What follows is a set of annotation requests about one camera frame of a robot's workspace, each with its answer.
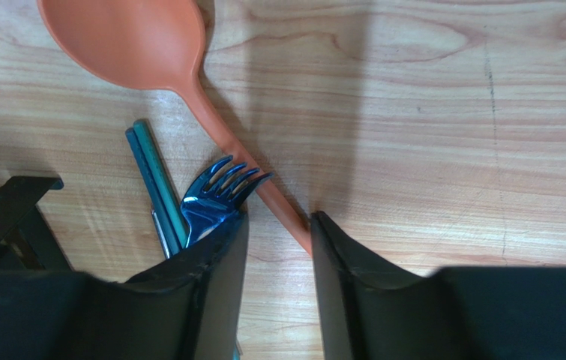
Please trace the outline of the orange plastic spoon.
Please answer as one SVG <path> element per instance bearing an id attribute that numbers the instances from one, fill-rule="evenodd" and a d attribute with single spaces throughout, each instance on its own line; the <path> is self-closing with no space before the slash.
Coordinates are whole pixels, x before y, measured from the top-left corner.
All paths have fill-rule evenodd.
<path id="1" fill-rule="evenodd" d="M 38 1 L 37 9 L 81 68 L 127 89 L 174 92 L 225 155 L 258 166 L 201 84 L 207 37 L 196 1 Z"/>

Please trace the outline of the dark blue chopstick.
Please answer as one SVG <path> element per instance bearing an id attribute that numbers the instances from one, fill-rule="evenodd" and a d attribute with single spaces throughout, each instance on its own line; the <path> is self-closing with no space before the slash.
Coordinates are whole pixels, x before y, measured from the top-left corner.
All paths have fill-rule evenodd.
<path id="1" fill-rule="evenodd" d="M 156 181 L 154 180 L 154 176 L 152 175 L 151 168 L 133 128 L 129 127 L 125 131 L 125 136 L 128 143 L 130 144 L 130 149 L 136 160 L 137 166 L 139 167 L 140 174 L 145 183 L 148 195 L 151 199 L 151 204 L 153 205 L 153 208 L 157 213 L 158 220 L 160 221 L 166 242 L 169 247 L 169 252 L 171 254 L 171 257 L 173 257 L 180 251 L 178 238 L 175 230 L 173 229 L 172 222 L 169 219 L 166 207 L 163 204 L 162 196 L 160 195 L 158 186 L 156 184 Z"/>

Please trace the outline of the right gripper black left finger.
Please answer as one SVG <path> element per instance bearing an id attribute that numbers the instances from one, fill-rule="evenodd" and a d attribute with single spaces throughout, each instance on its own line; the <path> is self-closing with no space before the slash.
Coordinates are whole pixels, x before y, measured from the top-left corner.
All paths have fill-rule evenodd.
<path id="1" fill-rule="evenodd" d="M 0 359 L 230 359 L 248 237 L 236 214 L 124 283 L 0 271 Z"/>

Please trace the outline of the teal chopstick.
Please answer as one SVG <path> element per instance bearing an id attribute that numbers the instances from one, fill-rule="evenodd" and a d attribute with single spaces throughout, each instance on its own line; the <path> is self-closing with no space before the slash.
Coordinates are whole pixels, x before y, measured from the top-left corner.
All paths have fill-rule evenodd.
<path id="1" fill-rule="evenodd" d="M 172 188 L 169 176 L 162 160 L 159 156 L 158 147 L 151 134 L 151 128 L 146 120 L 136 120 L 133 123 L 133 130 L 136 133 L 145 157 L 151 168 L 152 175 L 158 186 L 163 204 L 166 207 L 169 219 L 172 222 L 173 229 L 178 238 L 180 251 L 187 245 L 187 229 L 186 223 L 182 218 L 178 207 L 177 198 Z"/>

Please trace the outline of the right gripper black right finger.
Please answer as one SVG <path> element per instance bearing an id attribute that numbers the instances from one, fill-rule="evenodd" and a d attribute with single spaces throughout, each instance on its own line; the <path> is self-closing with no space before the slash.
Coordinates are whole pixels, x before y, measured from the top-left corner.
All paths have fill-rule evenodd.
<path id="1" fill-rule="evenodd" d="M 311 217 L 327 359 L 566 359 L 566 267 L 453 266 L 421 277 Z"/>

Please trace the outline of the blue metal fork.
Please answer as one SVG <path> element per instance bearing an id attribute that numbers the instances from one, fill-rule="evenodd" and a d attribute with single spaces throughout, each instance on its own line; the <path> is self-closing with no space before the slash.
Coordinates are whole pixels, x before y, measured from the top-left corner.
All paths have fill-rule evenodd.
<path id="1" fill-rule="evenodd" d="M 180 209 L 189 226 L 187 246 L 237 213 L 249 195 L 274 176 L 272 172 L 260 174 L 258 167 L 247 170 L 246 162 L 224 169 L 232 160 L 227 155 L 210 165 L 186 191 Z"/>

